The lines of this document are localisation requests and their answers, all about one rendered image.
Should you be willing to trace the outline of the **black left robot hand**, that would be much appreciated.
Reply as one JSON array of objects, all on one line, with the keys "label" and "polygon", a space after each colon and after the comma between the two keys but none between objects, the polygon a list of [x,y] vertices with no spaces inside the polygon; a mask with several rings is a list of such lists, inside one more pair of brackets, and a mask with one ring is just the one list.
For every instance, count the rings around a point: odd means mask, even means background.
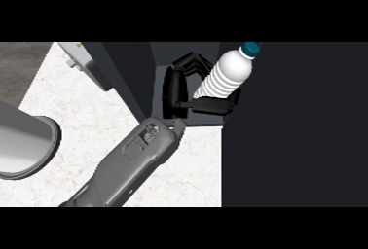
[{"label": "black left robot hand", "polygon": [[188,111],[226,116],[234,111],[241,89],[228,98],[203,96],[188,99],[187,76],[197,73],[201,79],[210,75],[215,65],[201,54],[188,53],[167,68],[163,84],[163,118],[188,118]]}]

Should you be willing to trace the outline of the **dark grey cabinet door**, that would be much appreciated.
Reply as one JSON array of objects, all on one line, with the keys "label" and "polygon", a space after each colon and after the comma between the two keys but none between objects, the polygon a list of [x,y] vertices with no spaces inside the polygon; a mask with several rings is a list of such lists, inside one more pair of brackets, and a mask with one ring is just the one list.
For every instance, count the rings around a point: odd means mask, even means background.
[{"label": "dark grey cabinet door", "polygon": [[226,206],[368,206],[368,43],[265,43],[224,134]]}]

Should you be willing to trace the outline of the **dark grey cabinet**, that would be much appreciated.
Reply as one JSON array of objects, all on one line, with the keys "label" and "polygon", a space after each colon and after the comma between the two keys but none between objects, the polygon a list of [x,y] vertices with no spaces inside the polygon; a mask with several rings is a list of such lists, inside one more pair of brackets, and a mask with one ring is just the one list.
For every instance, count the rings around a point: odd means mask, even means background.
[{"label": "dark grey cabinet", "polygon": [[167,67],[190,52],[218,61],[219,42],[83,42],[108,82],[139,122],[163,118]]}]

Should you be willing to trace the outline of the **grey round metal pot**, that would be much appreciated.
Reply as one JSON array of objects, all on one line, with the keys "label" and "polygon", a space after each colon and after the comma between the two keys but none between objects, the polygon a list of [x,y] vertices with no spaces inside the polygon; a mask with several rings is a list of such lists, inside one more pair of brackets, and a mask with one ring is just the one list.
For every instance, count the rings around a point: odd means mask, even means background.
[{"label": "grey round metal pot", "polygon": [[0,179],[21,180],[54,159],[62,140],[58,122],[0,100]]}]

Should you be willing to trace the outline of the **pale grey appliance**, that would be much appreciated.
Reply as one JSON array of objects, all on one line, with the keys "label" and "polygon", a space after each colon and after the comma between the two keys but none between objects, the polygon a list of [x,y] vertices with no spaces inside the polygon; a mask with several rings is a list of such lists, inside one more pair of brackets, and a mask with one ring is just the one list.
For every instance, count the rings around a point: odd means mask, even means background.
[{"label": "pale grey appliance", "polygon": [[67,61],[68,66],[71,68],[77,68],[77,70],[86,74],[95,84],[101,87],[101,89],[108,91],[113,86],[82,42],[59,42],[58,45],[70,57],[70,60]]}]

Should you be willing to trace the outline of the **white water bottle teal cap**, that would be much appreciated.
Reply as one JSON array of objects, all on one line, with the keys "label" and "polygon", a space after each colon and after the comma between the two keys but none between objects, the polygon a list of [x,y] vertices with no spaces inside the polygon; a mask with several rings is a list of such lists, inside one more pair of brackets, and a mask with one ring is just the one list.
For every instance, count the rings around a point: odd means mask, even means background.
[{"label": "white water bottle teal cap", "polygon": [[253,59],[259,53],[260,47],[255,42],[244,42],[237,50],[228,51],[222,55],[192,97],[228,98],[250,77]]}]

